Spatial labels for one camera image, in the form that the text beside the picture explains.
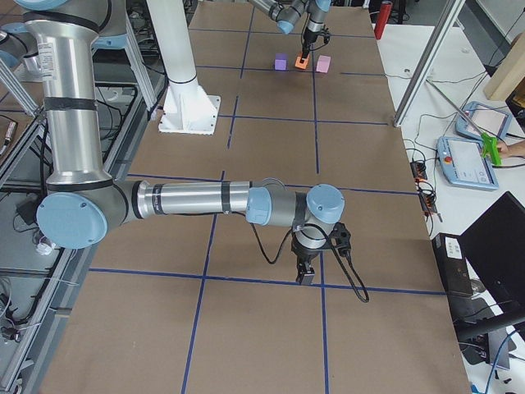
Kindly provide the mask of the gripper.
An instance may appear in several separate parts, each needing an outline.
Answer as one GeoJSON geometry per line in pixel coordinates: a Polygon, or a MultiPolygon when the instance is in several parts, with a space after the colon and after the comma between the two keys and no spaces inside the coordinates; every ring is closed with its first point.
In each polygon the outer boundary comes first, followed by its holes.
{"type": "Polygon", "coordinates": [[[312,46],[317,41],[318,35],[319,33],[317,31],[304,31],[304,43],[302,45],[301,62],[308,62],[310,46],[312,46]]]}
{"type": "Polygon", "coordinates": [[[312,284],[315,271],[310,263],[319,255],[323,246],[324,241],[311,240],[309,238],[303,239],[296,235],[292,236],[291,250],[297,258],[297,276],[295,281],[300,282],[301,286],[312,284]]]}

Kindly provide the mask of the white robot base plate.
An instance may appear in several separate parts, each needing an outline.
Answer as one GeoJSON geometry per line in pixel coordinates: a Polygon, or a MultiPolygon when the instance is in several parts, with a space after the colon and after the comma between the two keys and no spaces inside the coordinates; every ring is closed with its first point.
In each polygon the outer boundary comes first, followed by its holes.
{"type": "Polygon", "coordinates": [[[208,95],[198,85],[190,93],[168,88],[158,129],[162,133],[212,135],[217,124],[221,97],[208,95]]]}

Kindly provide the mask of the person's hand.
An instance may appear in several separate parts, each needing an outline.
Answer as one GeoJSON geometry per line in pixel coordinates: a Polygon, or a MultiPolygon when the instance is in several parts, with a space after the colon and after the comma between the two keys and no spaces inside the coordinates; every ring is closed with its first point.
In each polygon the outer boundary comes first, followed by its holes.
{"type": "Polygon", "coordinates": [[[501,141],[497,144],[500,156],[502,158],[516,158],[525,156],[525,141],[520,141],[514,144],[506,144],[501,141]]]}

